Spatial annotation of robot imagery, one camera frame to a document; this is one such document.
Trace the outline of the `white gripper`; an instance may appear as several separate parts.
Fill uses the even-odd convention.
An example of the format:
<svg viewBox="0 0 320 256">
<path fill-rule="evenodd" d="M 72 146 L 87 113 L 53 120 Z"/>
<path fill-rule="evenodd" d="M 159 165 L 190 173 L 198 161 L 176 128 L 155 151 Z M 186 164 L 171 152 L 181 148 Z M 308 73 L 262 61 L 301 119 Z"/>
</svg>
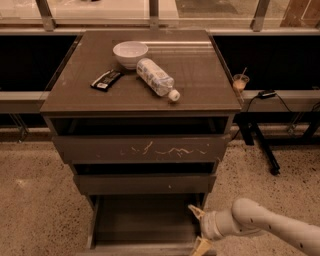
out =
<svg viewBox="0 0 320 256">
<path fill-rule="evenodd" d="M 204 256 L 211 248 L 211 240 L 221 240 L 223 238 L 216 223 L 216 211 L 204 212 L 202 209 L 189 204 L 188 208 L 194 216 L 200 220 L 202 237 L 197 237 L 191 250 L 190 256 Z"/>
</svg>

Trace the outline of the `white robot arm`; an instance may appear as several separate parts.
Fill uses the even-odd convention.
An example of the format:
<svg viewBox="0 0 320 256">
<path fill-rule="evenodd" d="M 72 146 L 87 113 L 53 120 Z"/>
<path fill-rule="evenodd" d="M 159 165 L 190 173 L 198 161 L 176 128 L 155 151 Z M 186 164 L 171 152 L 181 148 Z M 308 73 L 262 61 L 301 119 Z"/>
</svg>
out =
<svg viewBox="0 0 320 256">
<path fill-rule="evenodd" d="M 256 235 L 261 231 L 273 234 L 307 256 L 320 256 L 320 227 L 276 214 L 251 199 L 238 198 L 230 209 L 222 211 L 205 212 L 194 205 L 188 208 L 201 229 L 191 256 L 203 256 L 214 241 L 227 236 Z"/>
</svg>

